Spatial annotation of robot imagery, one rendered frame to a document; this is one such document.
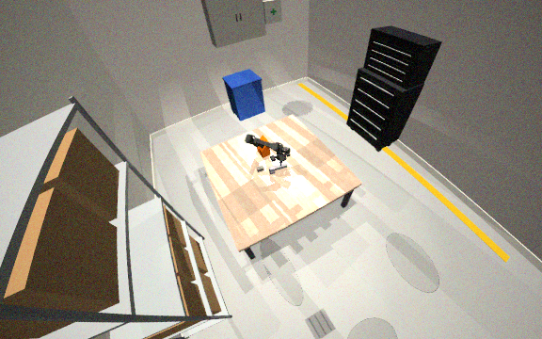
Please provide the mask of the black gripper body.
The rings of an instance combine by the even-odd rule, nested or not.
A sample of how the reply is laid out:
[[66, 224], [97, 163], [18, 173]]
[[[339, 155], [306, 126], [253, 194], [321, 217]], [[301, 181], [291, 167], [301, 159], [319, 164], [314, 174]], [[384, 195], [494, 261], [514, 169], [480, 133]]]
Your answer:
[[[276, 158], [278, 159], [278, 154], [282, 154], [282, 153], [283, 153], [283, 152], [277, 153], [276, 156], [271, 155], [271, 156], [270, 156], [271, 161], [272, 161], [272, 162], [276, 161]], [[283, 153], [283, 154], [286, 155], [287, 157], [288, 157], [288, 156], [291, 156], [290, 154], [287, 154], [287, 153]]]

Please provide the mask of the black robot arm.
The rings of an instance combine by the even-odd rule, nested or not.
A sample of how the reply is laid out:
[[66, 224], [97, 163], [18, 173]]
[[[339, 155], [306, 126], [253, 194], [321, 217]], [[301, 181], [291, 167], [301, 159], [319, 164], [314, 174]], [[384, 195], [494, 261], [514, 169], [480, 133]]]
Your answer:
[[[248, 144], [252, 144], [254, 145], [255, 147], [261, 147], [263, 148], [263, 146], [267, 146], [269, 147], [271, 150], [277, 152], [277, 153], [287, 153], [289, 154], [290, 151], [291, 151], [291, 148], [288, 148], [288, 147], [285, 147], [283, 146], [282, 143], [279, 143], [279, 142], [268, 142], [268, 141], [264, 141], [264, 140], [261, 140], [259, 139], [258, 137], [255, 137], [254, 135], [252, 134], [249, 134], [247, 133], [246, 134], [246, 137], [245, 137], [245, 142], [248, 143]], [[279, 159], [279, 162], [283, 162], [287, 159], [286, 155], [284, 154], [278, 154], [278, 159]]]

